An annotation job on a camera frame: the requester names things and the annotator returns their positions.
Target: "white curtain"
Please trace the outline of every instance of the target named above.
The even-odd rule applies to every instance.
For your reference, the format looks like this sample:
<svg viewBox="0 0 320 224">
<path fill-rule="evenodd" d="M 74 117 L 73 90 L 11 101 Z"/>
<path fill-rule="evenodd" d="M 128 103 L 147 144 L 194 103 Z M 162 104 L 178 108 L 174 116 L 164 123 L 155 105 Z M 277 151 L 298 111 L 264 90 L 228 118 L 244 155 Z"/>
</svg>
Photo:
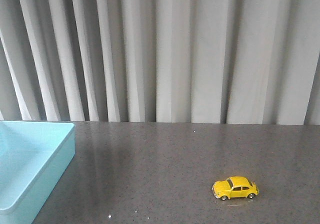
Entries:
<svg viewBox="0 0 320 224">
<path fill-rule="evenodd" d="M 320 0 L 0 0 L 0 119 L 320 124 Z"/>
</svg>

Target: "toy car bumper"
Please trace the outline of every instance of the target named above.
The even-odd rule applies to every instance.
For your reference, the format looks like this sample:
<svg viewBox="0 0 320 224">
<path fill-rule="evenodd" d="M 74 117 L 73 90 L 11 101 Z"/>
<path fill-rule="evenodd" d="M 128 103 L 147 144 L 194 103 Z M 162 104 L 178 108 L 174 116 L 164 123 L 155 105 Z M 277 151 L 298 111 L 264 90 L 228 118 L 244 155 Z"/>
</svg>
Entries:
<svg viewBox="0 0 320 224">
<path fill-rule="evenodd" d="M 213 187 L 211 188 L 211 190 L 212 190 L 213 195 L 215 196 L 215 198 L 219 199 L 219 198 L 218 198 L 218 196 L 216 195 L 216 193 L 215 193 L 215 191 L 214 191 L 214 188 L 213 188 Z"/>
</svg>

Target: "toy car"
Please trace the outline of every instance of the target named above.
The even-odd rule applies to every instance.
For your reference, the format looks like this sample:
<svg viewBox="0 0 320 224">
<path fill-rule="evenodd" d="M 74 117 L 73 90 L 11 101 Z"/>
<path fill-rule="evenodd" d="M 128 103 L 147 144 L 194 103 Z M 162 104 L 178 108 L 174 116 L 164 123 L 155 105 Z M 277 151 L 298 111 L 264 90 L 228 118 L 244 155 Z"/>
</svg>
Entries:
<svg viewBox="0 0 320 224">
<path fill-rule="evenodd" d="M 216 198 L 225 201 L 230 198 L 254 198 L 259 189 L 254 182 L 245 177 L 230 177 L 225 181 L 217 181 L 212 186 Z"/>
</svg>

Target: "gray countertop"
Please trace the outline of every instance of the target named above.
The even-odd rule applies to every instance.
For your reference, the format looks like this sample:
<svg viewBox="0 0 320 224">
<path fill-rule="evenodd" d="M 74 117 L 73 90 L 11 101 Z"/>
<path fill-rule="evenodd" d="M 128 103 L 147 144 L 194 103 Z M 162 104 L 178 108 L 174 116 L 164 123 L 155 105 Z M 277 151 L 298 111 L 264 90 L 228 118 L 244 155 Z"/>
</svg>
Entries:
<svg viewBox="0 0 320 224">
<path fill-rule="evenodd" d="M 75 157 L 34 224 L 320 220 L 319 126 L 75 123 Z M 229 176 L 260 194 L 217 200 Z"/>
</svg>

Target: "light blue plastic tray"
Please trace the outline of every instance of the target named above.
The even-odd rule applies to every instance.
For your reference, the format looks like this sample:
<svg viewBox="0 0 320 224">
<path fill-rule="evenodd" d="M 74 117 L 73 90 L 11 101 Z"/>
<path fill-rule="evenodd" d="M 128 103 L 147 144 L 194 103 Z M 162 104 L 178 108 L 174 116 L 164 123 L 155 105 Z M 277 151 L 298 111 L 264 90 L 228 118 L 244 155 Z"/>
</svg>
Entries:
<svg viewBox="0 0 320 224">
<path fill-rule="evenodd" d="M 31 224 L 74 155 L 72 123 L 0 121 L 0 224 Z"/>
</svg>

